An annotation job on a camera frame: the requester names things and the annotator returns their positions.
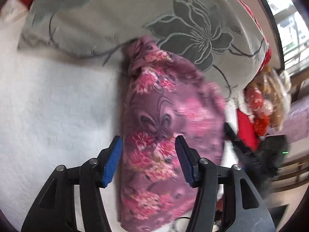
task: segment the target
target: wooden furniture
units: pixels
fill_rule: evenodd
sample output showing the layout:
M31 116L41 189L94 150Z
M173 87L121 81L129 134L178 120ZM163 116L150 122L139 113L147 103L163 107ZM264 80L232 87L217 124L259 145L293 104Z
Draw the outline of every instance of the wooden furniture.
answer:
M309 183L309 154L282 164L282 169L276 177L275 187L272 187L271 192L287 191L296 187L300 187Z

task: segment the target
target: blue gripper pad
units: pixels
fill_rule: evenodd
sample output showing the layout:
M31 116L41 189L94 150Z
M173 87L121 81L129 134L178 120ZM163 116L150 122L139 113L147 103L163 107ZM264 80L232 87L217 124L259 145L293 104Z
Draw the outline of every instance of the blue gripper pad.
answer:
M197 151L189 148L182 135L177 136L175 140L175 149L186 182L188 182L191 187L196 187L197 182L200 180L197 163L199 156Z
M120 157L122 155L123 149L123 142L119 136L115 136L114 140L112 141L110 147L108 148L111 151L108 151L108 158L104 165L104 172L102 178L103 187L107 187L109 183L112 182L114 173L118 166Z

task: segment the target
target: metal screw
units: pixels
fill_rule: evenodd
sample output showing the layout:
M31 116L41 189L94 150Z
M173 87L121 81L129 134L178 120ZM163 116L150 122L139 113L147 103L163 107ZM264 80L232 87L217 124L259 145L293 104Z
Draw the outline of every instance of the metal screw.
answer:
M63 171L64 170L64 165L57 166L56 170L59 171L59 172Z
M206 164L208 164L208 159L206 159L206 158L200 158L200 163L201 164L204 164L204 165L206 165Z
M240 165L233 165L233 168L236 170L236 171L240 171L241 170L241 166Z
M98 160L97 160L96 158L92 158L92 159L89 160L89 163L90 163L91 165L95 165L95 164L98 163Z

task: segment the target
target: white bed sheet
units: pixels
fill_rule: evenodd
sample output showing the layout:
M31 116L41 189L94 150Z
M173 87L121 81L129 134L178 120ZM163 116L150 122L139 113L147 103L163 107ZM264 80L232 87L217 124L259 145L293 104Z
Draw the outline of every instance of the white bed sheet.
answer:
M23 22L24 17L0 28L0 209L17 230L57 165L80 166L121 133L128 84L119 55L102 67L99 57L77 60L53 49L18 51ZM232 102L227 119L237 130ZM223 165L236 162L227 143ZM102 193L112 231L123 231L114 181ZM78 188L75 196L83 230Z

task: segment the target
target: pink flower pattern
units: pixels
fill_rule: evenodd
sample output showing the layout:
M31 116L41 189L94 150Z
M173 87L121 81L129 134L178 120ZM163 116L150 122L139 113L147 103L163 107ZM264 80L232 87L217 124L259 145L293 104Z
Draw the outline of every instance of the pink flower pattern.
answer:
M137 81L136 91L140 94L149 93L149 88L157 82L157 79L155 74L143 72Z
M153 145L154 137L150 136L146 132L137 133L132 136L133 141L137 148L141 151L148 146Z
M163 59L170 59L168 53L162 50L156 51L154 53L148 54L144 57L146 62L153 62L153 61L161 61Z
M158 195L150 191L139 191L130 197L131 199L124 199L123 202L128 206L135 218L139 220L147 220L152 215L157 214L158 210L166 210L173 206L169 194Z
M174 84L168 79L161 80L160 84L163 88L166 88L168 91L172 91L174 89Z
M141 75L136 81L136 91L139 94L149 94L156 83L160 83L160 85L168 91L172 91L175 87L175 85L167 79L167 75L162 67L155 65L142 70Z
M176 150L175 150L175 138L177 136L172 137L169 140L161 140L160 142L157 143L155 150L154 150L154 155L156 157L159 157L160 159L166 159L170 158L172 156L176 156Z
M190 120L189 130L202 136L206 130L214 127L214 117L196 99L188 99L185 104L179 104L178 111Z
M130 167L135 170L143 170L151 164L151 159L146 153L141 152L139 149L135 151L130 156Z
M220 164L224 101L219 87L205 82L193 64L160 51L151 39L141 38L128 51L132 77L124 123L121 226L152 231L194 205L197 191L186 183L175 151L178 133L200 156Z
M145 174L153 182L160 180L167 180L171 177L176 176L173 165L168 164L164 161L152 161L151 167L145 170Z

